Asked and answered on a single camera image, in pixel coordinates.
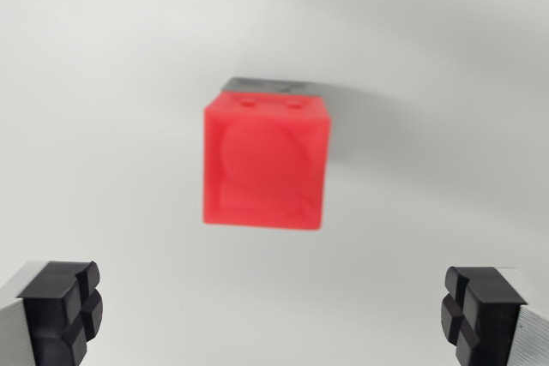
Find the gripper left finger with black rubber pad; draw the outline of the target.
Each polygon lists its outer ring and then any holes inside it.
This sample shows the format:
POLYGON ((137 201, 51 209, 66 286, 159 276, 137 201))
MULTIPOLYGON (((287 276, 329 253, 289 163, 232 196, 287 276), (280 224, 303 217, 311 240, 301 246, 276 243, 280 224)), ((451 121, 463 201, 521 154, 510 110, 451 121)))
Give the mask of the gripper left finger with black rubber pad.
POLYGON ((1 364, 76 366, 103 316, 94 261, 29 261, 1 286, 1 364))

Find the gripper right finger with black rubber pad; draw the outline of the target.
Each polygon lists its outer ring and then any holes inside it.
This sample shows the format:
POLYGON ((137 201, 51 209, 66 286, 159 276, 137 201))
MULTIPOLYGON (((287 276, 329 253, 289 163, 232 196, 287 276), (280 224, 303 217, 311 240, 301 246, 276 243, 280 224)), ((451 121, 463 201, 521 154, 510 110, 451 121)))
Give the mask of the gripper right finger with black rubber pad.
POLYGON ((459 364, 547 365, 548 299, 513 267, 449 267, 444 337, 459 364))

